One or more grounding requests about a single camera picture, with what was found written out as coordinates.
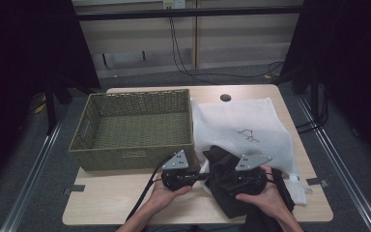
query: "black cloth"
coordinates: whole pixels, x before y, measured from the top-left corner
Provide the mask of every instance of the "black cloth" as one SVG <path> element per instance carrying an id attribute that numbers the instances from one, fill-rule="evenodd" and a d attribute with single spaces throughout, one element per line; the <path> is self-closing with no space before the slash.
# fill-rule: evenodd
<path id="1" fill-rule="evenodd" d="M 244 231 L 282 231 L 274 218 L 265 215 L 255 205 L 236 200 L 227 191 L 238 183 L 239 173 L 235 167 L 240 159 L 217 146 L 212 146 L 204 155 L 210 162 L 210 176 L 206 186 L 210 188 L 215 201 L 228 218 L 246 215 Z M 282 172 L 273 168 L 272 176 L 285 205 L 292 212 L 295 203 L 285 187 Z"/>

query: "gray floor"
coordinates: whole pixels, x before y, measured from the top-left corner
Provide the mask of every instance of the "gray floor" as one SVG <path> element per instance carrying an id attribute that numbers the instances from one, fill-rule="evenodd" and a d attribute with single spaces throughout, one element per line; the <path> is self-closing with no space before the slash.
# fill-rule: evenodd
<path id="1" fill-rule="evenodd" d="M 266 73 L 267 70 L 268 66 L 249 66 L 211 69 L 204 72 L 254 75 Z M 270 82 L 263 76 L 243 78 L 199 75 L 196 77 L 216 84 L 266 84 Z M 209 84 L 179 72 L 102 78 L 100 82 L 103 92 L 111 87 Z M 279 85 L 279 89 L 294 123 L 299 125 L 307 122 L 297 96 L 292 94 L 291 83 L 283 83 Z M 76 95 L 70 105 L 57 105 L 58 112 L 66 108 L 66 117 L 21 221 L 15 227 L 17 231 L 114 231 L 115 226 L 70 227 L 62 222 L 62 214 L 68 201 L 68 196 L 63 194 L 63 189 L 73 184 L 78 170 L 78 164 L 68 154 L 68 148 L 86 100 L 85 96 Z M 353 135 L 352 125 L 333 101 L 329 102 L 329 119 L 324 129 L 371 205 L 371 149 L 369 145 L 362 138 Z M 30 114 L 25 121 L 14 153 L 0 175 L 0 229 L 41 150 L 46 130 L 47 118 L 44 111 L 37 115 Z M 303 133 L 300 138 L 318 177 L 329 182 L 324 192 L 334 213 L 333 220 L 330 222 L 304 223 L 302 226 L 308 231 L 369 231 L 315 132 Z"/>

